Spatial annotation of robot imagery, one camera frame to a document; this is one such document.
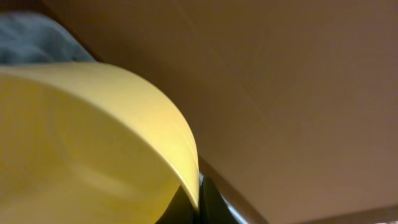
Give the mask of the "yellow bowl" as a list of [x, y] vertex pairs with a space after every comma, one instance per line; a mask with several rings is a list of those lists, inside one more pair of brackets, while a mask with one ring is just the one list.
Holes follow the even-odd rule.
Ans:
[[156, 86], [103, 63], [1, 67], [1, 222], [155, 223], [199, 205], [195, 139]]

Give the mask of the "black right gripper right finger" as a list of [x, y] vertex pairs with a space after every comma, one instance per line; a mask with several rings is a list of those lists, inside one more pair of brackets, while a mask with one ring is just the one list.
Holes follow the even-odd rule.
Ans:
[[215, 183], [207, 176], [201, 176], [199, 194], [199, 224], [238, 224], [221, 196]]

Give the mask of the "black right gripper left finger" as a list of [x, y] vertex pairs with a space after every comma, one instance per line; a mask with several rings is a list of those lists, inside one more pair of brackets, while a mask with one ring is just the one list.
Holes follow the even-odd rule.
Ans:
[[195, 210], [183, 187], [180, 186], [155, 224], [194, 224], [195, 221]]

